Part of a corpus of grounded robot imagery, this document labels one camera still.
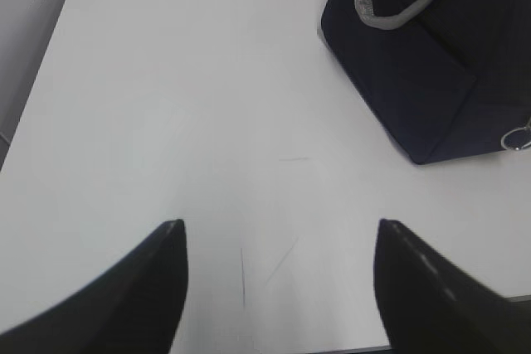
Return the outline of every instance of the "white table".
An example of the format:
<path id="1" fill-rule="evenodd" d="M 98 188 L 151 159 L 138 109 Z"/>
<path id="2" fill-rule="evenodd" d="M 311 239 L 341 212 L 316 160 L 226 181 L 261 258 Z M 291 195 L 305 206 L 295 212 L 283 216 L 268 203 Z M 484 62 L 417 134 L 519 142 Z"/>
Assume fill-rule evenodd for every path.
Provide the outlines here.
<path id="1" fill-rule="evenodd" d="M 410 164 L 319 38 L 325 2 L 66 0 L 0 174 L 0 330 L 177 217 L 179 353 L 386 345 L 381 217 L 531 293 L 531 153 Z"/>

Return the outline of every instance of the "metal ring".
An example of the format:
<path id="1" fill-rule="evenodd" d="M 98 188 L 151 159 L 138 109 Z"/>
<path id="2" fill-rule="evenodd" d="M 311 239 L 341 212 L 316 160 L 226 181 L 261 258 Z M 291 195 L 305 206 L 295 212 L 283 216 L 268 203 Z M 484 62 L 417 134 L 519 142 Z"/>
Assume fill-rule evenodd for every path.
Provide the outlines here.
<path id="1" fill-rule="evenodd" d="M 510 132 L 508 132 L 507 134 L 505 134 L 505 136 L 503 136 L 501 138 L 501 146 L 504 148 L 504 149 L 508 149 L 510 151 L 523 151 L 525 149 L 530 149 L 531 148 L 531 140 L 529 140 L 526 144 L 524 144 L 522 147 L 510 147 L 509 145 L 507 145 L 507 143 L 505 142 L 507 140 L 507 138 L 513 134 L 513 133 L 517 133 L 517 132 L 528 132 L 528 133 L 531 133 L 531 126 L 527 125 L 523 128 L 517 128 L 517 129 L 513 129 L 511 130 Z"/>

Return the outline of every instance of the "scratch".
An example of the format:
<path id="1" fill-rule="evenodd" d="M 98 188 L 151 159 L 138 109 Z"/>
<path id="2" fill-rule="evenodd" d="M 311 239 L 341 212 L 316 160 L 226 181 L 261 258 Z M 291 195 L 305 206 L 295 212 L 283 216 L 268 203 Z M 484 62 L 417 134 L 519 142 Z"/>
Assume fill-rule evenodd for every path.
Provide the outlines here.
<path id="1" fill-rule="evenodd" d="M 273 270 L 273 272 L 271 273 L 271 275 L 269 276 L 269 278 L 266 280 L 264 286 L 267 286 L 267 284 L 268 284 L 268 283 L 271 281 L 271 279 L 275 276 L 276 272 L 279 270 L 279 268 L 281 267 L 281 265 L 285 262 L 285 260 L 288 258 L 288 256 L 290 255 L 290 253 L 293 251 L 293 249 L 295 248 L 295 245 L 297 245 L 297 242 L 298 242 L 298 241 L 299 241 L 299 237 L 297 237 L 297 239 L 295 240 L 295 242 L 293 243 L 293 245 L 288 249 L 288 251 L 285 252 L 284 257 L 283 257 L 282 260 L 278 263 L 278 265 L 275 267 L 275 269 Z"/>
<path id="2" fill-rule="evenodd" d="M 308 157 L 302 157 L 302 158 L 286 158 L 286 159 L 279 159 L 281 162 L 298 162 L 298 161 L 309 161 Z"/>
<path id="3" fill-rule="evenodd" d="M 242 292 L 243 292 L 243 308 L 246 307 L 246 271 L 243 266 L 243 248 L 240 248 L 240 256 L 241 256 L 241 286 L 242 286 Z"/>

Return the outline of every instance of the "black bag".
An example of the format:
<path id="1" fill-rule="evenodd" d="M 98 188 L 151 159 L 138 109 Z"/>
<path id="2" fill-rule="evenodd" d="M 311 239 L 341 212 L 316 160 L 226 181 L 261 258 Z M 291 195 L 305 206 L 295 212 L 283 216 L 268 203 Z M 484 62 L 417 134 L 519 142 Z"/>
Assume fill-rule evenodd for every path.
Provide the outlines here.
<path id="1" fill-rule="evenodd" d="M 329 0 L 321 26 L 413 162 L 531 147 L 531 0 Z"/>
<path id="2" fill-rule="evenodd" d="M 167 221 L 94 282 L 0 335 L 0 353 L 166 354 L 187 291 L 184 221 Z"/>
<path id="3" fill-rule="evenodd" d="M 473 280 L 398 221 L 380 222 L 374 289 L 398 353 L 531 352 L 525 306 Z"/>

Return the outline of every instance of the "fabric bag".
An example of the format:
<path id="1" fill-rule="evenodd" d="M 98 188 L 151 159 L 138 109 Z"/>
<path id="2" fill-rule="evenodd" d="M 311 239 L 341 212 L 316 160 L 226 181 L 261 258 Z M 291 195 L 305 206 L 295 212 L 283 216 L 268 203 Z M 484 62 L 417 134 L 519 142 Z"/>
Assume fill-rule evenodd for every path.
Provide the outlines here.
<path id="1" fill-rule="evenodd" d="M 328 0 L 321 27 L 414 163 L 531 147 L 531 0 Z"/>

